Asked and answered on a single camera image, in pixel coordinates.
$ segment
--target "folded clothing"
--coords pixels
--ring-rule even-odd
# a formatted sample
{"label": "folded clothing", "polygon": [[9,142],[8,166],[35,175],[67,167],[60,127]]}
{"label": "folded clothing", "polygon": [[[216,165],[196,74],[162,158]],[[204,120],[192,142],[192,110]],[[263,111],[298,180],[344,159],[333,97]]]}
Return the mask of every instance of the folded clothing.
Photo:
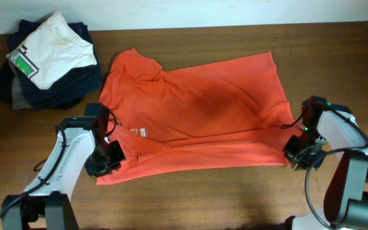
{"label": "folded clothing", "polygon": [[[8,38],[8,48],[10,52],[14,51],[33,31],[35,31],[40,23],[21,20],[19,22],[19,30]],[[93,43],[87,25],[79,22],[69,24],[76,34],[78,34],[83,40]],[[96,50],[93,47],[93,55],[98,63]],[[100,89],[100,81],[102,81],[102,71],[99,64],[90,65],[79,68],[72,68],[62,78],[57,80],[49,89],[39,89],[33,82],[31,82],[26,74],[15,69],[20,86],[22,88],[22,94],[36,110],[40,109],[68,109],[78,104],[82,97],[88,93]],[[4,85],[9,84],[11,89],[12,80],[10,83],[0,80],[0,88],[7,88]],[[12,91],[5,92],[9,97]]]}
{"label": "folded clothing", "polygon": [[49,89],[72,68],[97,64],[93,45],[72,31],[59,11],[7,58],[40,89]]}
{"label": "folded clothing", "polygon": [[[126,161],[99,185],[160,173],[288,165],[299,130],[270,52],[169,72],[135,50],[113,62],[99,102],[117,117],[110,136]],[[115,121],[109,122],[109,130]]]}

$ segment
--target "dark blue cloth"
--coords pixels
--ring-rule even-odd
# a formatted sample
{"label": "dark blue cloth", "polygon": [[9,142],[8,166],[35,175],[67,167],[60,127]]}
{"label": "dark blue cloth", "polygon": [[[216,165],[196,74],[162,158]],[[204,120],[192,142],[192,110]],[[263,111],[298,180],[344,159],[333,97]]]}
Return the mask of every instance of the dark blue cloth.
{"label": "dark blue cloth", "polygon": [[[15,50],[26,37],[35,31],[40,23],[21,20],[19,30],[8,38],[8,48],[10,52]],[[83,40],[93,43],[88,32],[87,25],[78,22],[69,24]],[[81,101],[81,97],[100,89],[102,72],[96,50],[93,47],[97,65],[73,68],[62,78],[57,80],[49,89],[39,89],[18,69],[15,69],[22,93],[27,101],[36,110],[40,109],[68,109]]]}

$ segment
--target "stack of folded clothes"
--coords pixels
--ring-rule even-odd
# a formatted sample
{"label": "stack of folded clothes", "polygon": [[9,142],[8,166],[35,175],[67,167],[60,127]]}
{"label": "stack of folded clothes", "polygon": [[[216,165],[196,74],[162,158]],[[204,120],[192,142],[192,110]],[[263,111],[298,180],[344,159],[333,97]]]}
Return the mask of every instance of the stack of folded clothes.
{"label": "stack of folded clothes", "polygon": [[87,25],[56,12],[44,23],[21,20],[8,38],[0,100],[14,109],[69,109],[100,89],[102,72]]}

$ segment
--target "wooden table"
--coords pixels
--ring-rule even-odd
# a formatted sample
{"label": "wooden table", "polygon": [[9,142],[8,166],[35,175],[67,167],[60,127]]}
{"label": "wooden table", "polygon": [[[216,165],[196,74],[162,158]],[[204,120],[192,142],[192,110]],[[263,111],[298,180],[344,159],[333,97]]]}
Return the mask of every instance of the wooden table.
{"label": "wooden table", "polygon": [[[164,70],[272,51],[280,81],[295,117],[311,95],[348,105],[368,135],[368,22],[98,31],[91,33],[102,71],[114,57],[135,48]],[[0,66],[8,50],[0,35]],[[0,204],[36,176],[35,163],[56,140],[54,124],[81,115],[86,102],[68,111],[13,111],[0,102]],[[329,157],[314,173],[311,196],[323,203],[336,167]],[[288,167],[239,167],[150,176],[118,185],[95,185],[82,171],[72,196],[81,228],[224,229],[251,223],[279,223],[309,212],[304,172]]]}

